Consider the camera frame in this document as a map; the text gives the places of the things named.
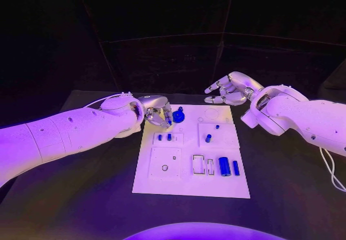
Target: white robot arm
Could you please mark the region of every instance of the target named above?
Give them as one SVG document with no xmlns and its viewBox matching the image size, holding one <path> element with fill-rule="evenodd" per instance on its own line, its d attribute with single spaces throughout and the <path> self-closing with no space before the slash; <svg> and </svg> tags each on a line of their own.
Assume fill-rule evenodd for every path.
<svg viewBox="0 0 346 240">
<path fill-rule="evenodd" d="M 244 73 L 231 72 L 205 93 L 219 88 L 221 96 L 206 97 L 206 103 L 239 105 L 251 101 L 241 120 L 254 128 L 260 125 L 280 136 L 290 128 L 304 140 L 346 156 L 346 105 L 309 100 L 290 86 L 264 86 Z"/>
<path fill-rule="evenodd" d="M 88 107 L 101 100 L 98 110 Z M 164 96 L 136 99 L 130 93 L 123 93 L 98 101 L 84 108 L 0 129 L 0 187 L 38 165 L 139 132 L 143 119 L 163 128 L 172 124 L 172 107 Z"/>
</svg>

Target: large blue cylinder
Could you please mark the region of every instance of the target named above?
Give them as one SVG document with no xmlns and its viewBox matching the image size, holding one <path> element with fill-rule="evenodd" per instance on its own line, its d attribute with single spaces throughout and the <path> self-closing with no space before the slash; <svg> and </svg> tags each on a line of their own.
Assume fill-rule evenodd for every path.
<svg viewBox="0 0 346 240">
<path fill-rule="evenodd" d="M 218 159 L 218 162 L 219 162 L 221 176 L 222 177 L 231 176 L 229 159 L 224 156 Z"/>
</svg>

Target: robotic hand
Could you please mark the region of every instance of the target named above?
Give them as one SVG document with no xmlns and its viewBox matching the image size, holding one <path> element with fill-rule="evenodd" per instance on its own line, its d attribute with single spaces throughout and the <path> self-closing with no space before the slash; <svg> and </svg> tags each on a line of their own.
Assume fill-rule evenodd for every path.
<svg viewBox="0 0 346 240">
<path fill-rule="evenodd" d="M 101 100 L 100 109 L 89 108 Z M 172 107 L 164 96 L 136 99 L 130 93 L 121 93 L 95 102 L 84 108 L 0 129 L 0 187 L 38 165 L 139 132 L 144 119 L 163 128 L 172 125 Z"/>
<path fill-rule="evenodd" d="M 206 103 L 241 105 L 251 101 L 241 117 L 254 128 L 260 125 L 273 135 L 280 136 L 290 128 L 304 140 L 346 156 L 346 105 L 309 100 L 290 86 L 264 86 L 241 72 L 231 72 L 205 90 L 219 88 L 221 96 L 206 97 Z"/>
</svg>

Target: table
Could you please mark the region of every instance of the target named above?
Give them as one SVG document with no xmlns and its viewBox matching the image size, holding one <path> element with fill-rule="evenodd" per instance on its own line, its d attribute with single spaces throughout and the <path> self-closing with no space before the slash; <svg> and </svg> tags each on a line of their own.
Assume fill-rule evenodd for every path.
<svg viewBox="0 0 346 240">
<path fill-rule="evenodd" d="M 62 112 L 114 94 L 72 91 Z M 163 94 L 172 104 L 205 95 Z M 251 199 L 131 193 L 143 132 L 23 173 L 0 205 L 2 239 L 123 239 L 160 225 L 212 222 L 290 240 L 346 238 L 346 194 L 330 183 L 319 148 L 294 130 L 280 137 L 241 121 L 232 106 Z M 332 154 L 346 183 L 346 158 Z"/>
</svg>

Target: dark background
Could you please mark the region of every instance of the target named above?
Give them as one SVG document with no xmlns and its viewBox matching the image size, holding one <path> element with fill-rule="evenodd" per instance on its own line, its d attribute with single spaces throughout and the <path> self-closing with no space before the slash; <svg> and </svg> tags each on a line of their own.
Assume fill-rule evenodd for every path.
<svg viewBox="0 0 346 240">
<path fill-rule="evenodd" d="M 346 86 L 342 0 L 19 0 L 0 16 L 0 128 L 58 113 L 72 90 L 202 94 L 232 71 L 345 101 L 322 88 Z"/>
</svg>

